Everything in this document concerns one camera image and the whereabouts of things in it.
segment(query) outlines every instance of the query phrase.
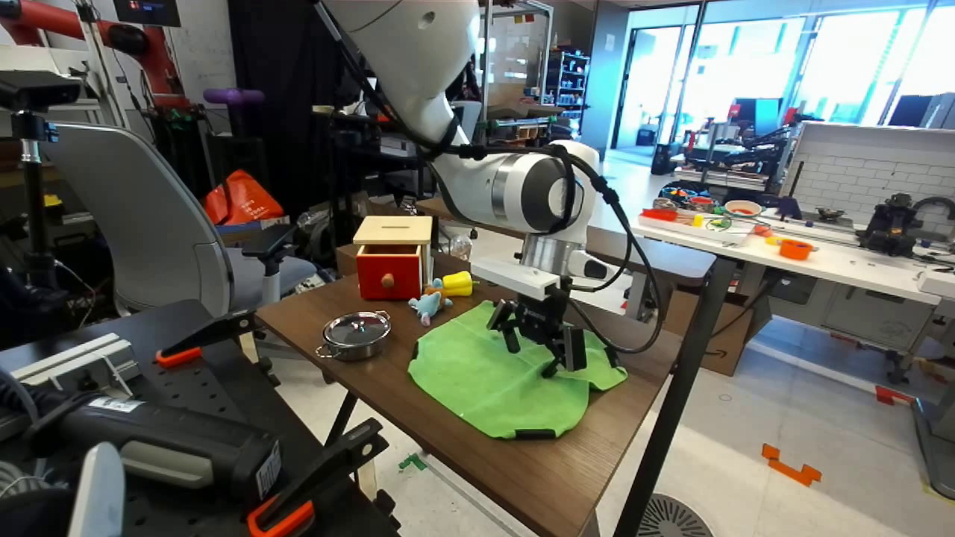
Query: floor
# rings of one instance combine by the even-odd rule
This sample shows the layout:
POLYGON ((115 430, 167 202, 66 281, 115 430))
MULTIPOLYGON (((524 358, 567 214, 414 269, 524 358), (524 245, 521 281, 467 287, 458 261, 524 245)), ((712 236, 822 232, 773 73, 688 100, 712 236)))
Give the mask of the floor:
MULTIPOLYGON (((606 166, 628 199, 646 199, 660 178, 628 160, 606 166)), ((324 385, 312 363, 272 352, 281 393, 320 436, 329 430, 343 390, 324 385)), ((881 381, 884 363, 843 340, 796 321, 773 318, 743 352, 734 376, 697 372, 684 424, 667 449, 660 491, 691 508, 715 537, 843 537, 843 533, 955 533, 955 503, 924 485, 908 405, 878 403, 858 387, 805 372, 782 355, 812 355, 822 367, 881 381), (788 464, 815 464, 821 479, 803 485, 773 472, 760 446, 782 449, 788 464)), ((940 381, 922 378, 927 396, 940 381)), ((642 460, 655 411, 642 424, 596 518, 611 533, 626 485, 642 460)), ((397 499, 403 533, 529 533, 442 463, 414 464, 418 445, 384 424, 390 446, 375 463, 375 479, 397 499)))

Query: office chair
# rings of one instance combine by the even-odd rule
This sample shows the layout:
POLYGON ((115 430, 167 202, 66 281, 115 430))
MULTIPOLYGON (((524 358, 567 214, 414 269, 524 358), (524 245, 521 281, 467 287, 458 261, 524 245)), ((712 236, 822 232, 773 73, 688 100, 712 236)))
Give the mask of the office chair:
POLYGON ((127 132, 57 124, 57 141, 41 150, 93 212, 109 248, 120 311, 196 297, 212 317, 223 317, 254 311, 263 297, 317 273, 311 261, 287 255, 273 290, 258 258, 220 242, 157 150, 127 132))

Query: red box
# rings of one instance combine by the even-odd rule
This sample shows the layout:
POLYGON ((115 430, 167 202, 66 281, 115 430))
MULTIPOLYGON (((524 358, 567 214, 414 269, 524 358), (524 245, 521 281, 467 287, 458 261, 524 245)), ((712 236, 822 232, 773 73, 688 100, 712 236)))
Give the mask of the red box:
POLYGON ((355 264, 363 302, 405 302, 421 294, 421 245, 361 245, 355 264))

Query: green cloth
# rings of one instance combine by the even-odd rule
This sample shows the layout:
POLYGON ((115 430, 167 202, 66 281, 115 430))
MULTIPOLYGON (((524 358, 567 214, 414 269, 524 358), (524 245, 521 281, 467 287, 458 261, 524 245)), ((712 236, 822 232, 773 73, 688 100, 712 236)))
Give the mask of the green cloth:
POLYGON ((427 332, 408 372, 443 408, 493 437, 563 436, 584 418, 590 387, 608 390, 626 378, 593 333, 584 333, 584 369, 543 378, 552 352, 518 336, 518 352, 511 355, 505 333, 487 327, 488 317, 493 303, 482 302, 427 332))

